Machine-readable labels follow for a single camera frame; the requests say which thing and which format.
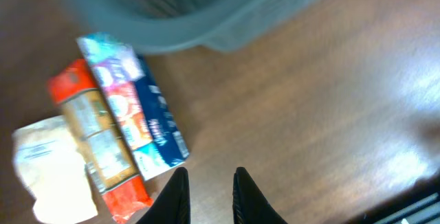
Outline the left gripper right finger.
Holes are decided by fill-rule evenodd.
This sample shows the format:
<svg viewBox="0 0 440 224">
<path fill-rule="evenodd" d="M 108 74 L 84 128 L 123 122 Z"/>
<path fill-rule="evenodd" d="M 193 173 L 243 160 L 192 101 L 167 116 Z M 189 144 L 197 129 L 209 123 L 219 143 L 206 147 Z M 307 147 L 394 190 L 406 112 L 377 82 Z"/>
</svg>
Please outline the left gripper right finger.
<svg viewBox="0 0 440 224">
<path fill-rule="evenodd" d="M 244 167 L 234 173 L 232 196 L 234 224 L 287 224 Z"/>
</svg>

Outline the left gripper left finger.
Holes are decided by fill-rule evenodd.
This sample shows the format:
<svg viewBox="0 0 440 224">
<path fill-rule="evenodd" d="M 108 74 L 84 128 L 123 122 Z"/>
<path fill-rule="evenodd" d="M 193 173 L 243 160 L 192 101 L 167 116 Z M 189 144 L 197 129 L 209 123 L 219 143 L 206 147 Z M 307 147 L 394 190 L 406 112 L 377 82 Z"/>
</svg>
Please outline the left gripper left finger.
<svg viewBox="0 0 440 224">
<path fill-rule="evenodd" d="M 188 171 L 177 168 L 154 204 L 137 224 L 190 224 Z"/>
</svg>

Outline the Kleenex tissue multipack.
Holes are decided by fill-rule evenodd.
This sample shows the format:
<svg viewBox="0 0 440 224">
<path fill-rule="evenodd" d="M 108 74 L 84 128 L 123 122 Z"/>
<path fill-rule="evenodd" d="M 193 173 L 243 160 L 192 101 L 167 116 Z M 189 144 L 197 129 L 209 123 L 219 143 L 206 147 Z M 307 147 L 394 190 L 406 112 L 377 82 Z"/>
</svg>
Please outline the Kleenex tissue multipack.
<svg viewBox="0 0 440 224">
<path fill-rule="evenodd" d="M 142 56 L 107 34 L 77 44 L 145 180 L 182 165 L 189 150 Z"/>
</svg>

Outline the beige pouch with label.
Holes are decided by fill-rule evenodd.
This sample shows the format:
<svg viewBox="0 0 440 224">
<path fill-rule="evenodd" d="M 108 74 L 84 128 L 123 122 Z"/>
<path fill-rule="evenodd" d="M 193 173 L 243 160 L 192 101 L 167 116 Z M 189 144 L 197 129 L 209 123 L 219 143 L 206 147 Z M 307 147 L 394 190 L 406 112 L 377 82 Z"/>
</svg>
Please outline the beige pouch with label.
<svg viewBox="0 0 440 224">
<path fill-rule="evenodd" d="M 98 215 L 85 161 L 61 115 L 18 128 L 13 166 L 34 197 L 33 213 L 42 223 L 80 223 Z"/>
</svg>

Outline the orange pasta packet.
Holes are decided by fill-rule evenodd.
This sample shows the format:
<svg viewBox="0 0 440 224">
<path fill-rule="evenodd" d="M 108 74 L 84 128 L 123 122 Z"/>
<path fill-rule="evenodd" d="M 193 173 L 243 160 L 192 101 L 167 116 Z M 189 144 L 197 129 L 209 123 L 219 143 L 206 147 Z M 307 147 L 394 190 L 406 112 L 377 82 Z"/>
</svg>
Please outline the orange pasta packet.
<svg viewBox="0 0 440 224">
<path fill-rule="evenodd" d="M 116 223 L 152 206 L 144 183 L 84 59 L 77 59 L 48 81 L 87 171 Z"/>
</svg>

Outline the grey plastic basket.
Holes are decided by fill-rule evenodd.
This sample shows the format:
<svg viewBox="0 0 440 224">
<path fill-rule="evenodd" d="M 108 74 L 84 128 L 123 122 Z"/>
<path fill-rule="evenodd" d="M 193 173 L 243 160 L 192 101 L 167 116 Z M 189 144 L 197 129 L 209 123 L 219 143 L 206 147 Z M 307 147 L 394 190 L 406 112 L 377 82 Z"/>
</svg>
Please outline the grey plastic basket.
<svg viewBox="0 0 440 224">
<path fill-rule="evenodd" d="M 68 0 L 80 19 L 145 54 L 241 48 L 318 0 Z"/>
</svg>

